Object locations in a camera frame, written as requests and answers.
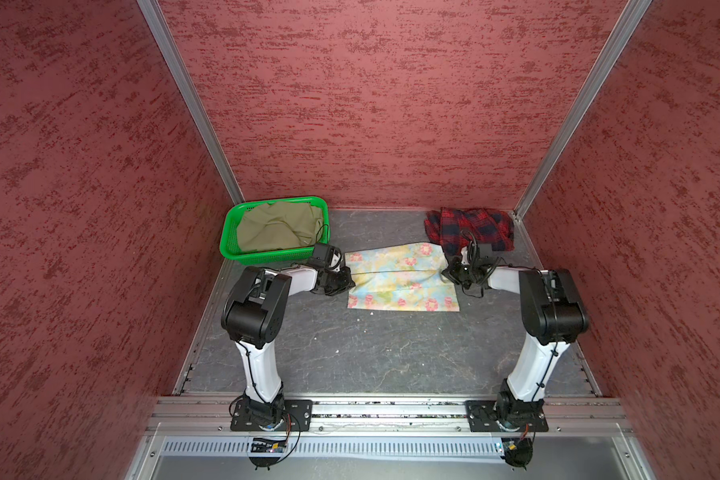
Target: metal corner post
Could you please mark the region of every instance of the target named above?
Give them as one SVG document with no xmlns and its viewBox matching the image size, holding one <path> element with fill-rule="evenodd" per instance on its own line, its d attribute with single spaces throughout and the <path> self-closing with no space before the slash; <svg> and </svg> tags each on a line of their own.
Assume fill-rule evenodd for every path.
<svg viewBox="0 0 720 480">
<path fill-rule="evenodd" d="M 650 6 L 651 1 L 652 0 L 629 0 L 619 19 L 616 20 L 614 30 L 608 36 L 605 45 L 603 45 L 603 49 L 597 56 L 597 60 L 595 60 L 584 84 L 581 86 L 581 90 L 579 90 L 574 104 L 571 106 L 570 111 L 568 111 L 565 120 L 563 120 L 563 124 L 552 140 L 552 144 L 547 150 L 547 153 L 541 160 L 536 174 L 526 187 L 523 197 L 521 197 L 520 202 L 518 202 L 518 206 L 514 209 L 515 214 L 520 220 L 526 215 L 530 205 L 534 202 L 539 191 L 541 191 L 541 186 L 554 168 L 563 150 L 565 150 L 566 145 L 568 145 L 568 141 L 584 118 L 586 111 L 597 96 L 597 92 L 600 91 L 600 87 L 605 83 L 605 79 L 616 64 L 616 60 L 619 59 L 637 25 L 640 24 L 640 20 Z"/>
<path fill-rule="evenodd" d="M 160 6 L 157 5 L 157 0 L 136 1 L 139 4 L 139 8 L 141 8 L 142 14 L 144 14 L 146 24 L 150 26 L 157 46 L 163 53 L 163 58 L 168 64 L 168 69 L 173 75 L 173 80 L 176 81 L 176 85 L 179 87 L 182 97 L 184 97 L 186 107 L 192 114 L 195 125 L 197 125 L 197 129 L 200 131 L 200 136 L 205 142 L 208 152 L 211 154 L 213 163 L 216 164 L 224 186 L 230 193 L 230 197 L 235 205 L 242 203 L 245 200 L 240 191 L 240 186 L 237 184 L 237 180 L 232 172 L 230 163 L 226 159 L 226 155 L 224 155 L 224 150 L 216 136 L 216 132 L 213 131 L 213 126 L 208 119 L 208 114 L 202 106 L 202 101 L 197 94 L 197 90 L 195 90 L 190 72 L 186 70 L 179 49 L 173 41 L 173 35 L 170 33 L 168 24 L 163 16 L 163 11 L 160 9 Z"/>
</svg>

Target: black mounting plate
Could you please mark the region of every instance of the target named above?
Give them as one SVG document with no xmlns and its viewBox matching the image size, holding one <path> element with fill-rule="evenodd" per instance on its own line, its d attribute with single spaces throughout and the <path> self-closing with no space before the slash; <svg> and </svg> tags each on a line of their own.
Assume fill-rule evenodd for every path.
<svg viewBox="0 0 720 480">
<path fill-rule="evenodd" d="M 487 419 L 487 414 L 492 412 L 494 409 L 495 400 L 467 400 L 464 402 L 464 407 L 467 409 L 467 420 L 469 420 L 470 432 L 501 432 L 509 433 L 506 430 L 502 430 L 499 424 L 495 420 Z M 542 417 L 537 418 L 536 421 L 528 422 L 528 432 L 548 432 L 550 427 L 547 425 L 547 418 L 541 414 Z"/>
<path fill-rule="evenodd" d="M 309 424 L 312 423 L 312 400 L 288 400 L 286 398 L 286 412 L 291 414 L 291 429 L 293 432 L 298 432 L 299 425 L 302 432 L 309 430 Z M 230 430 L 233 432 L 284 432 L 286 424 L 283 422 L 273 430 L 264 430 L 254 423 L 242 402 L 238 402 L 235 404 L 235 411 L 232 413 Z"/>
</svg>

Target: plaid garment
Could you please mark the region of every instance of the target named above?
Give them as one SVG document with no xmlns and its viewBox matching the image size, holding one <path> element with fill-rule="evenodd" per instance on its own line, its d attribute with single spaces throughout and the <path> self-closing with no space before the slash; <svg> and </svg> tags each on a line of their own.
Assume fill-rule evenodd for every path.
<svg viewBox="0 0 720 480">
<path fill-rule="evenodd" d="M 507 212 L 485 208 L 427 212 L 424 231 L 429 241 L 442 245 L 445 255 L 458 255 L 461 247 L 469 244 L 462 230 L 471 230 L 479 244 L 491 244 L 494 252 L 514 250 L 514 224 Z"/>
</svg>

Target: red wall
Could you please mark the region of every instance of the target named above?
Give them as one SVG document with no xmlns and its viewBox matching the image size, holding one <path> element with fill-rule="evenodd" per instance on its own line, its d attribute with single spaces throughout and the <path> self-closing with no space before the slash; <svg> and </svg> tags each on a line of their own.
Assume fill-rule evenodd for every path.
<svg viewBox="0 0 720 480">
<path fill-rule="evenodd" d="M 514 208 L 625 0 L 163 0 L 248 200 Z"/>
<path fill-rule="evenodd" d="M 720 0 L 655 0 L 526 217 L 664 479 L 720 479 Z"/>
<path fill-rule="evenodd" d="M 136 2 L 0 2 L 0 479 L 122 478 L 229 206 Z"/>
</svg>

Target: textured red wall panel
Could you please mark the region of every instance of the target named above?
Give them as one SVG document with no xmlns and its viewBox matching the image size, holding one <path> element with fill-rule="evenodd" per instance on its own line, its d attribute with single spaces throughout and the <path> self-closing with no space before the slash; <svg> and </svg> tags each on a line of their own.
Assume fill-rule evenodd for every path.
<svg viewBox="0 0 720 480">
<path fill-rule="evenodd" d="M 654 1 L 527 222 L 660 477 L 720 479 L 720 0 Z"/>
<path fill-rule="evenodd" d="M 514 208 L 624 0 L 163 0 L 248 200 Z"/>
<path fill-rule="evenodd" d="M 135 2 L 0 2 L 0 479 L 122 477 L 229 206 Z"/>
</svg>

